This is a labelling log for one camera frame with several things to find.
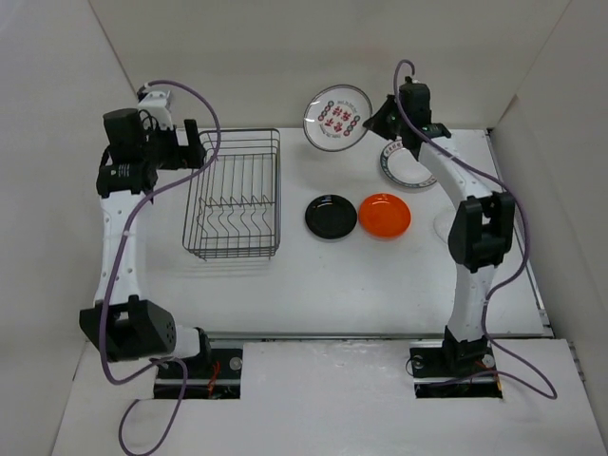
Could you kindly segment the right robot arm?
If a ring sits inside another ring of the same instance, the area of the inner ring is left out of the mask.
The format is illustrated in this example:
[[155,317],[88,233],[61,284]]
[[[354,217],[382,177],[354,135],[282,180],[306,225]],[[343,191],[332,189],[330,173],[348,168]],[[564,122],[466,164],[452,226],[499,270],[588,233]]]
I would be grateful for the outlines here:
[[457,271],[452,313],[441,344],[414,346],[410,362],[419,379],[467,377],[489,353],[487,296],[512,247],[515,200],[506,191],[490,189],[479,171],[438,143],[451,134],[432,122],[430,90],[423,83],[407,78],[363,125],[384,139],[400,141],[437,180],[455,209],[447,236]]

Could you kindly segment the white plate red characters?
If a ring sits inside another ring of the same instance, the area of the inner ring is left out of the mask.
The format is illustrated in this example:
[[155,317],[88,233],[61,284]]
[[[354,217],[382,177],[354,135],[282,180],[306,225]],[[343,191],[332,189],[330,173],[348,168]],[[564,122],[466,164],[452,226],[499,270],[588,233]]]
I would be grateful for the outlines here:
[[372,114],[368,95],[354,85],[332,85],[309,102],[303,116],[306,139],[324,152],[347,150],[366,136],[363,126]]

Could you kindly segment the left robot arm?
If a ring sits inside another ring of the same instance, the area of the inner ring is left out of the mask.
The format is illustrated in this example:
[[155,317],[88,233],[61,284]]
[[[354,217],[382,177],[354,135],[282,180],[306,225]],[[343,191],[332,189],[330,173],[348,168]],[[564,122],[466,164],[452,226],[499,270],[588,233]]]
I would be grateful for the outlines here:
[[104,373],[114,383],[112,363],[148,359],[178,365],[200,377],[212,367],[208,336],[199,327],[184,327],[155,303],[146,289],[146,231],[155,197],[174,188],[158,185],[161,170],[192,170],[205,165],[195,121],[184,123],[180,142],[171,111],[141,102],[103,116],[108,145],[96,190],[104,223],[100,281],[91,307],[79,313],[79,326],[98,350]]

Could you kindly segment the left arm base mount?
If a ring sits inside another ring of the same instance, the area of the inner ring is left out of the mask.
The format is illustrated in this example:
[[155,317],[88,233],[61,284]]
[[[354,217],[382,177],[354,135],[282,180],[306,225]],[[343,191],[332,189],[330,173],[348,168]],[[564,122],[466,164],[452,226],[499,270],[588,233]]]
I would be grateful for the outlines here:
[[[211,350],[209,361],[189,359],[184,399],[236,400],[240,398],[243,365],[242,347],[219,347]],[[158,367],[153,386],[154,399],[177,399],[183,372],[177,363]]]

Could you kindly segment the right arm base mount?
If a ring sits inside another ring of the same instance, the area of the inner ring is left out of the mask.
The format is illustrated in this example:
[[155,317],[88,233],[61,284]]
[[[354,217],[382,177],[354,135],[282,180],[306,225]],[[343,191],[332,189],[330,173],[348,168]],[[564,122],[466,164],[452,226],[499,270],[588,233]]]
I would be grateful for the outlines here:
[[491,348],[450,366],[441,346],[414,345],[407,362],[417,399],[502,399]]

